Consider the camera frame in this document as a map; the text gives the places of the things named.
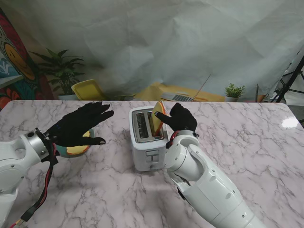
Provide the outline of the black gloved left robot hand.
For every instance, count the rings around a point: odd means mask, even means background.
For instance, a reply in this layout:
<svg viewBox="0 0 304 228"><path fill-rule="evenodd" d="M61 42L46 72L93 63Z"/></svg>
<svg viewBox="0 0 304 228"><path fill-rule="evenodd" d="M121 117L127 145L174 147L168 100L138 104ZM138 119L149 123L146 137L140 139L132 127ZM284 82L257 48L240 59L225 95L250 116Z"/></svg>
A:
<svg viewBox="0 0 304 228"><path fill-rule="evenodd" d="M109 104L103 104L101 101L87 103L63 116L45 132L45 135L51 142L63 147L104 145L104 138L92 138L84 134L114 115L114 111L109 108Z"/></svg>

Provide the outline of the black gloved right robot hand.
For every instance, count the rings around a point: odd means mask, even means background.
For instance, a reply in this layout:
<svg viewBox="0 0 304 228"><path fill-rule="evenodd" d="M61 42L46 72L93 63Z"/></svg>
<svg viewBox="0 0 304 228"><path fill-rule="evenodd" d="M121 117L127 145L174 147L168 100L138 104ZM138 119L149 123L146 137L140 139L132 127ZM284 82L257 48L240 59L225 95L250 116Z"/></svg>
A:
<svg viewBox="0 0 304 228"><path fill-rule="evenodd" d="M191 112L184 108L180 103L176 103L167 116L161 112L155 112L155 116L164 124L167 124L174 132L181 130L190 130L195 132L197 128L197 120Z"/></svg>

